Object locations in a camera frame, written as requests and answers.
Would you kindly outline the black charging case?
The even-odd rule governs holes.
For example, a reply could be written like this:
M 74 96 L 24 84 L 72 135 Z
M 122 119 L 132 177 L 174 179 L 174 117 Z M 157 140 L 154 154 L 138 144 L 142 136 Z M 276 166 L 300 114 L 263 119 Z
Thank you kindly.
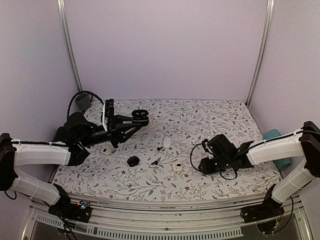
M 143 127 L 149 124 L 149 112 L 145 109 L 136 109 L 131 113 L 132 122 L 141 124 Z

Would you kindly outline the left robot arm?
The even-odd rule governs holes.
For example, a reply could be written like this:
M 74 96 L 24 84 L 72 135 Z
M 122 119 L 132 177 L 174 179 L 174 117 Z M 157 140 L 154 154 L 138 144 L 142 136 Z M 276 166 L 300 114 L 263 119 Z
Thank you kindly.
M 14 140 L 8 133 L 0 136 L 0 189 L 15 191 L 41 200 L 63 217 L 74 213 L 74 205 L 58 184 L 49 184 L 17 170 L 24 165 L 81 165 L 89 156 L 88 148 L 110 142 L 114 148 L 149 124 L 146 110 L 134 110 L 130 117 L 106 113 L 102 124 L 89 122 L 81 112 L 75 112 L 59 127 L 52 142 Z

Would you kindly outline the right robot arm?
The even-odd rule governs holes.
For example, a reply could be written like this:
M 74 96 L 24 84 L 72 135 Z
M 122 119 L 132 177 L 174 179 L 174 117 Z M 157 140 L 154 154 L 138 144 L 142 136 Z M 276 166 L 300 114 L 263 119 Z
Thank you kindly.
M 262 218 L 269 218 L 291 195 L 320 176 L 320 129 L 312 121 L 286 135 L 262 141 L 248 141 L 235 147 L 224 134 L 201 143 L 208 157 L 203 158 L 198 170 L 205 175 L 225 171 L 237 172 L 261 163 L 301 157 L 301 163 L 283 180 L 272 186 L 259 206 Z

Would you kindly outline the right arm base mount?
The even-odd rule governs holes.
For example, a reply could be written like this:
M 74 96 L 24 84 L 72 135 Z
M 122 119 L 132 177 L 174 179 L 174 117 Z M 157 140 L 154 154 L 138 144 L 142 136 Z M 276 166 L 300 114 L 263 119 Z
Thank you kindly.
M 285 213 L 283 205 L 271 199 L 260 204 L 245 206 L 240 210 L 240 216 L 245 223 L 273 218 Z

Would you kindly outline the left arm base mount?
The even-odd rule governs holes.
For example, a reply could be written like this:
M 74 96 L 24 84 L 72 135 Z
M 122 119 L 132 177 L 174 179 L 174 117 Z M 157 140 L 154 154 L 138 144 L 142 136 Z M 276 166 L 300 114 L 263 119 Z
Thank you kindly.
M 49 206 L 48 213 L 63 219 L 88 223 L 92 210 L 93 209 L 85 202 L 71 203 L 59 200 L 56 204 Z

